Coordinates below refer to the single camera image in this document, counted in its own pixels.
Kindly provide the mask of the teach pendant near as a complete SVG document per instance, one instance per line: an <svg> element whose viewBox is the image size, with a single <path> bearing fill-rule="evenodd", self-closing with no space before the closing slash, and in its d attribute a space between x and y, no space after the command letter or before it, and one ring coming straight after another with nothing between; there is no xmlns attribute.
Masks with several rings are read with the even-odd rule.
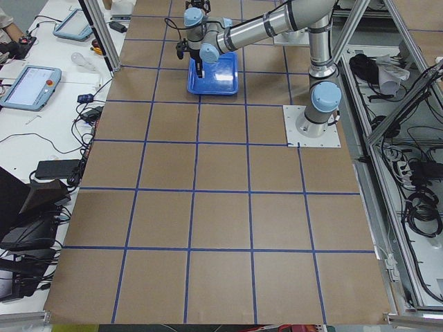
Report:
<svg viewBox="0 0 443 332"><path fill-rule="evenodd" d="M26 65L1 97L1 107L40 111L55 92L61 78L59 68Z"/></svg>

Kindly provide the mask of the small black adapter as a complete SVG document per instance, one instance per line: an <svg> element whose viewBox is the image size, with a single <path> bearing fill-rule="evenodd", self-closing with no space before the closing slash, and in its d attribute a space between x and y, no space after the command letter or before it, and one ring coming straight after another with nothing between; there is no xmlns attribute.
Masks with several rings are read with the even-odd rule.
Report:
<svg viewBox="0 0 443 332"><path fill-rule="evenodd" d="M119 32L119 33L125 33L125 32L127 32L127 27L124 26L124 25L121 24L121 23L118 23L117 21L111 21L111 22L109 22L109 27L110 27L112 30L115 30L116 32Z"/></svg>

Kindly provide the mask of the blue plastic tray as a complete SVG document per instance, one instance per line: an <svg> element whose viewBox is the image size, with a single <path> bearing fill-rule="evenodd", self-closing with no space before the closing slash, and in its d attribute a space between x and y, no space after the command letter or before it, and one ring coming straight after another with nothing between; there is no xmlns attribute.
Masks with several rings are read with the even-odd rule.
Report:
<svg viewBox="0 0 443 332"><path fill-rule="evenodd" d="M226 53L215 64L203 64L203 77L197 76L195 61L190 59L187 90L195 95L234 95L238 92L237 54Z"/></svg>

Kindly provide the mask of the blue small device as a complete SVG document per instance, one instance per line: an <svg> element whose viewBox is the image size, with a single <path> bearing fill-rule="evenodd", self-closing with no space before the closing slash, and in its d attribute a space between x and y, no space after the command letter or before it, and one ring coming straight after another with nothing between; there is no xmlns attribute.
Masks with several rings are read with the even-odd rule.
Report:
<svg viewBox="0 0 443 332"><path fill-rule="evenodd" d="M87 104L94 101L93 94L82 94L77 97L77 103L79 104Z"/></svg>

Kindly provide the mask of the aluminium frame post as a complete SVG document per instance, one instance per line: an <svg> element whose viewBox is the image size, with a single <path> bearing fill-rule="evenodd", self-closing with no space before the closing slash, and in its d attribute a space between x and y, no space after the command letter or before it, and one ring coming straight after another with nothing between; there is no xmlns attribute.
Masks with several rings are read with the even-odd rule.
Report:
<svg viewBox="0 0 443 332"><path fill-rule="evenodd" d="M97 39L109 71L112 73L118 72L121 69L120 59L99 3L94 0L79 0L78 2Z"/></svg>

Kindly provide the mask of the black power adapter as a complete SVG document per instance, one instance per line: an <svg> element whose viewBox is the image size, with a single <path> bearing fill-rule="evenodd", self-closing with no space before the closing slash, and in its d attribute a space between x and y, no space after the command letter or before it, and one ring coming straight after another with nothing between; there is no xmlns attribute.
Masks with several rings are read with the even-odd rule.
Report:
<svg viewBox="0 0 443 332"><path fill-rule="evenodd" d="M79 159L41 160L37 165L35 177L40 180L67 179L80 164Z"/></svg>

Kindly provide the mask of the teach pendant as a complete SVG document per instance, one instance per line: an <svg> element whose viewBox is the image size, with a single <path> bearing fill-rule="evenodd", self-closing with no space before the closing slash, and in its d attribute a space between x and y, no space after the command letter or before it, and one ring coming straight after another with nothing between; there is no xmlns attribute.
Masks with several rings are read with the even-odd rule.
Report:
<svg viewBox="0 0 443 332"><path fill-rule="evenodd" d="M1 97L1 107L40 111L55 92L61 78L59 68L26 65Z"/></svg>
<svg viewBox="0 0 443 332"><path fill-rule="evenodd" d="M87 18L80 8L76 8L53 30L53 35L62 39L83 42L93 33Z"/></svg>

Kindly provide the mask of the teach pendant far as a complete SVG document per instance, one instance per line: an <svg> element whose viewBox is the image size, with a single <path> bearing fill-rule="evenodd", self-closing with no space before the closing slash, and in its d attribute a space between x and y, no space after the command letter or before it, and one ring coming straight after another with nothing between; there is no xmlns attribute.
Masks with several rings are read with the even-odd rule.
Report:
<svg viewBox="0 0 443 332"><path fill-rule="evenodd" d="M62 39L83 42L93 33L87 18L80 8L76 8L53 30L53 35Z"/></svg>

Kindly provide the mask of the clear plastic bottle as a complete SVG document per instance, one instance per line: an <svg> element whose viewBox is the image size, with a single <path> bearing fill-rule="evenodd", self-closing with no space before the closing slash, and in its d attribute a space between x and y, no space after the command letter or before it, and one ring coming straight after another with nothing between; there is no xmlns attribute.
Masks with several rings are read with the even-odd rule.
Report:
<svg viewBox="0 0 443 332"><path fill-rule="evenodd" d="M71 61L89 71L97 71L96 67L80 53L72 53Z"/></svg>

